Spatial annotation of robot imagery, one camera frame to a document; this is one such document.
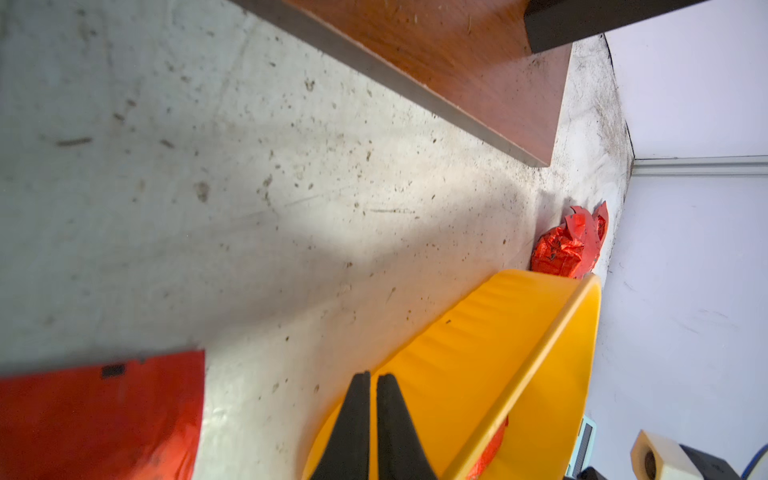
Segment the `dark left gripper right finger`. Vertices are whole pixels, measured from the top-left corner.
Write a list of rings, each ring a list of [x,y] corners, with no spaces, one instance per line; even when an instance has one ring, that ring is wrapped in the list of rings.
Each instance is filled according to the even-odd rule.
[[[378,377],[376,405],[378,478],[436,480],[394,375]]]

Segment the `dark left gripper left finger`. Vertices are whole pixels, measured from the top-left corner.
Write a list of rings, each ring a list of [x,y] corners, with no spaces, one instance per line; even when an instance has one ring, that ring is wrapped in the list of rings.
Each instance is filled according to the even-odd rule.
[[[370,461],[371,374],[352,377],[317,467],[316,479],[367,480]]]

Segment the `yellow plastic storage box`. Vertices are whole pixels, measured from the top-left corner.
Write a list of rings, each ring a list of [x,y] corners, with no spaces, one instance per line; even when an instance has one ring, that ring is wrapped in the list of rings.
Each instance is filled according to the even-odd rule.
[[[599,278],[507,270],[434,321],[371,374],[368,479],[378,478],[377,380],[396,377],[437,479],[465,479],[506,417],[486,479],[561,479],[585,411]],[[342,403],[309,451],[318,465]]]

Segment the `small red tea bag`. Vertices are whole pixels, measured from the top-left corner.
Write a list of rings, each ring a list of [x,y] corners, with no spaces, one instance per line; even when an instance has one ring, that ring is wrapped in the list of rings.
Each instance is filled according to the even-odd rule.
[[[596,266],[603,245],[599,244],[593,213],[572,206],[560,225],[537,241],[530,259],[533,272],[582,279]]]

